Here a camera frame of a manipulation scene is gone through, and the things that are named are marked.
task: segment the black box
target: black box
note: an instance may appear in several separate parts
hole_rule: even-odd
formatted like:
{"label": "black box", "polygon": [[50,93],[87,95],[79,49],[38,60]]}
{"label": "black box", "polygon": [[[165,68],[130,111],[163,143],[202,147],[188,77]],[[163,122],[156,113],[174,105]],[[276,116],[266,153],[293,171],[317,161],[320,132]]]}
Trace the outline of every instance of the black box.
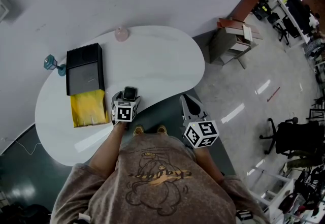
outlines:
{"label": "black box", "polygon": [[67,95],[105,91],[102,48],[98,43],[67,52]]}

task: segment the kidney-shaped table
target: kidney-shaped table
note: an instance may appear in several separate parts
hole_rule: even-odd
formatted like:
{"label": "kidney-shaped table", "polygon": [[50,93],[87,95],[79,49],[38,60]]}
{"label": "kidney-shaped table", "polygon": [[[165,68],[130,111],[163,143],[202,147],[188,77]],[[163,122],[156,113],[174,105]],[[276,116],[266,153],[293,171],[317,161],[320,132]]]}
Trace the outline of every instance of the kidney-shaped table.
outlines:
{"label": "kidney-shaped table", "polygon": [[[166,26],[131,27],[118,42],[114,32],[85,45],[103,49],[106,104],[125,86],[138,89],[138,113],[173,95],[195,87],[205,63],[200,48],[186,33]],[[66,78],[53,71],[37,99],[35,124],[45,150],[59,163],[72,166],[89,160],[113,129],[113,124],[74,128]]]}

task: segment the brown t-shirt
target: brown t-shirt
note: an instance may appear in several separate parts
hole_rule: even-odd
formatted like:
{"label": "brown t-shirt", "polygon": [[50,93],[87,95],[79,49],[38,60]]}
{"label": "brown t-shirt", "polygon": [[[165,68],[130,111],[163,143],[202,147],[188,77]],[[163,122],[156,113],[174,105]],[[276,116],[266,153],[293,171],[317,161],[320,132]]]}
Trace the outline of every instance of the brown t-shirt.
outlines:
{"label": "brown t-shirt", "polygon": [[242,209],[268,222],[236,176],[219,185],[176,138],[141,135],[121,148],[106,180],[87,165],[75,165],[51,223],[73,223],[79,213],[91,223],[236,223]]}

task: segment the white wall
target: white wall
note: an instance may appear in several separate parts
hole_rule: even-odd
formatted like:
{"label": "white wall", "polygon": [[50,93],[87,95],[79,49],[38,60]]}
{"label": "white wall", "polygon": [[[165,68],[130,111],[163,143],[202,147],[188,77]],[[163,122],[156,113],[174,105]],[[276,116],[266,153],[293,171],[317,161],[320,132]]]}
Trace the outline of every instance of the white wall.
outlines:
{"label": "white wall", "polygon": [[[11,0],[15,10],[0,23],[0,138],[15,139],[34,123],[49,53],[61,60],[66,51],[120,24],[169,25],[193,37],[214,29],[215,18],[239,1]],[[8,145],[0,142],[0,152]]]}

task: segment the chair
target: chair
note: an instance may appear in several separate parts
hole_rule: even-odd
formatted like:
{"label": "chair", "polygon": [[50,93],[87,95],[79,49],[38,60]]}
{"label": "chair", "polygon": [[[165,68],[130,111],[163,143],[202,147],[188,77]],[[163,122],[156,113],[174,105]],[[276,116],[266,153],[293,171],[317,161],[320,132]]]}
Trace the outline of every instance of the chair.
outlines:
{"label": "chair", "polygon": [[291,35],[293,38],[297,38],[299,36],[299,32],[287,15],[282,19],[282,22],[285,29],[280,25],[280,23],[276,23],[273,28],[277,29],[281,34],[279,41],[281,42],[284,37],[286,39],[286,45],[289,45],[289,35]]}
{"label": "chair", "polygon": [[260,139],[272,139],[269,150],[264,151],[265,154],[271,152],[274,144],[276,153],[289,156],[290,152],[294,150],[314,153],[323,143],[324,132],[318,121],[297,124],[298,118],[294,117],[280,123],[278,131],[276,131],[273,120],[269,118],[268,121],[272,124],[273,135],[270,137],[259,136]]}

